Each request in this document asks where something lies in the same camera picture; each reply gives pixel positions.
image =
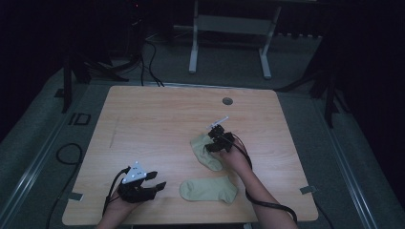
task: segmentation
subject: forearm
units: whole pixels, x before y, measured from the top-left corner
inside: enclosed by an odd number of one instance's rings
[[[252,198],[263,202],[279,203],[252,171],[243,171],[238,175]],[[253,209],[262,228],[298,228],[289,213],[283,210],[257,204],[253,204]]]

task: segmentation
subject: table top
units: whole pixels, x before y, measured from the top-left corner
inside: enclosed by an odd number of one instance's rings
[[[233,100],[224,105],[223,99]],[[105,197],[116,174],[141,163],[146,172],[158,171],[143,182],[152,187],[167,181],[154,200],[140,205],[128,224],[233,223],[257,221],[245,187],[224,166],[213,172],[194,156],[190,140],[222,123],[245,144],[253,170],[280,203],[292,208],[298,220],[316,220],[318,213],[292,141],[277,94],[269,90],[114,86],[101,111],[73,192],[63,215],[67,225],[92,225],[101,219]],[[232,204],[189,201],[180,196],[182,182],[191,178],[229,176],[238,187]]]

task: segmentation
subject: green sock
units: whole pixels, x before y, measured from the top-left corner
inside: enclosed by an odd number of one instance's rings
[[[238,193],[228,176],[188,179],[180,186],[180,195],[187,200],[223,200],[232,203]]]
[[[210,143],[213,141],[207,134],[199,135],[190,141],[194,155],[202,165],[212,171],[221,171],[223,168],[221,162],[205,149],[205,145]]]

